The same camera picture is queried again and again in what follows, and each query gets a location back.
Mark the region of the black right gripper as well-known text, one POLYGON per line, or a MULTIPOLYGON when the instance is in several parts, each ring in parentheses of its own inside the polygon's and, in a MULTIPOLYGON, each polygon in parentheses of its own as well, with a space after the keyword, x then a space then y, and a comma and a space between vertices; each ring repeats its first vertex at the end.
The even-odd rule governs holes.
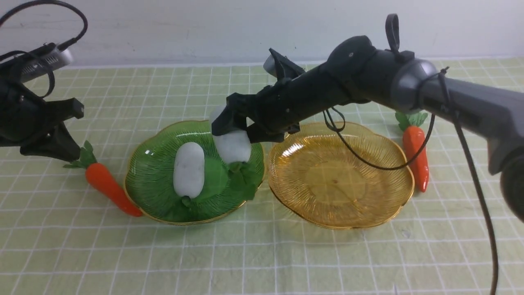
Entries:
POLYGON ((348 92, 323 68, 266 86, 256 95, 232 93, 212 120, 211 133, 224 136, 246 131, 251 143, 281 143, 300 131, 300 121, 348 102, 348 92), (253 123, 247 126, 247 118, 253 123))

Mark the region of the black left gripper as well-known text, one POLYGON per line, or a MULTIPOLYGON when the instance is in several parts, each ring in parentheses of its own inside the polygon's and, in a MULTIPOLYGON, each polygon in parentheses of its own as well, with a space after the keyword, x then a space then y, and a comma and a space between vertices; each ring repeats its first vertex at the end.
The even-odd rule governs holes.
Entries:
POLYGON ((1 78, 2 147, 22 146, 24 156, 76 161, 80 146, 62 122, 83 117, 84 105, 76 98, 47 101, 21 83, 1 78))

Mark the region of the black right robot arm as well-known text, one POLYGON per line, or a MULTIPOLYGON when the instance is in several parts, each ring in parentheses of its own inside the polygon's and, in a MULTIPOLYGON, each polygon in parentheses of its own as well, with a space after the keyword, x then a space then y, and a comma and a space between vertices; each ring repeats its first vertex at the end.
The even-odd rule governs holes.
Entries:
POLYGON ((277 82, 254 95, 233 93, 211 120, 214 136, 243 129, 253 143, 281 142, 299 122, 335 106, 370 101, 404 114, 425 110, 487 141, 488 170, 501 174, 506 204, 523 219, 523 93, 446 78, 413 52, 376 49, 367 36, 338 45, 305 71, 273 49, 264 69, 277 82))

